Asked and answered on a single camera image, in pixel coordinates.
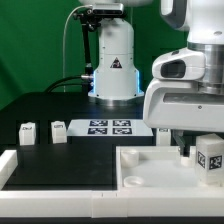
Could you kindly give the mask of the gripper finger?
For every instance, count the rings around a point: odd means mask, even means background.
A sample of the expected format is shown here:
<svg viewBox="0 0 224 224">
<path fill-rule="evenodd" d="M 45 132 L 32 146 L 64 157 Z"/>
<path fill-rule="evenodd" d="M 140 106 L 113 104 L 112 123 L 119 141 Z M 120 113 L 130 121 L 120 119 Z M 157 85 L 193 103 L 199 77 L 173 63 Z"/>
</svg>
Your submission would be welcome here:
<svg viewBox="0 0 224 224">
<path fill-rule="evenodd" d="M 184 155 L 184 150 L 185 150 L 185 140 L 183 138 L 183 132 L 180 130 L 173 130 L 172 131 L 172 136 L 177 145 L 180 148 L 180 155 Z"/>
</svg>

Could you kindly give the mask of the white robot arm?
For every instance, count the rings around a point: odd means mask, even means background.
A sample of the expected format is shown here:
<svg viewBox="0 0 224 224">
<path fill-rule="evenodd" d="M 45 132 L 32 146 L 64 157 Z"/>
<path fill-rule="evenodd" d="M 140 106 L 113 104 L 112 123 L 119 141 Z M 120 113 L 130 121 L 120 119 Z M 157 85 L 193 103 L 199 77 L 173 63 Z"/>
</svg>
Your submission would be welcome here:
<svg viewBox="0 0 224 224">
<path fill-rule="evenodd" d="M 168 128 L 186 154 L 184 131 L 224 132 L 224 0 L 160 0 L 160 15 L 176 30 L 188 32 L 187 46 L 158 57 L 153 79 L 138 91 L 133 28 L 124 8 L 153 0 L 79 0 L 88 7 L 87 25 L 99 29 L 99 66 L 89 97 L 113 105 L 144 98 L 143 120 Z"/>
</svg>

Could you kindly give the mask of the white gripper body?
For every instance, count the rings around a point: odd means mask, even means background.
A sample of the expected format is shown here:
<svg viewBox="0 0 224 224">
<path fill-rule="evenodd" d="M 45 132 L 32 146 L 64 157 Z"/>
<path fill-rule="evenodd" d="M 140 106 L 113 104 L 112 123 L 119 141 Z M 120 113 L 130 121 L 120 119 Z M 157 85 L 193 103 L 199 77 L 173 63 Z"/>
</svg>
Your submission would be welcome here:
<svg viewBox="0 0 224 224">
<path fill-rule="evenodd" d="M 200 51 L 179 49 L 158 57 L 144 100 L 151 128 L 224 132 L 224 65 Z"/>
</svg>

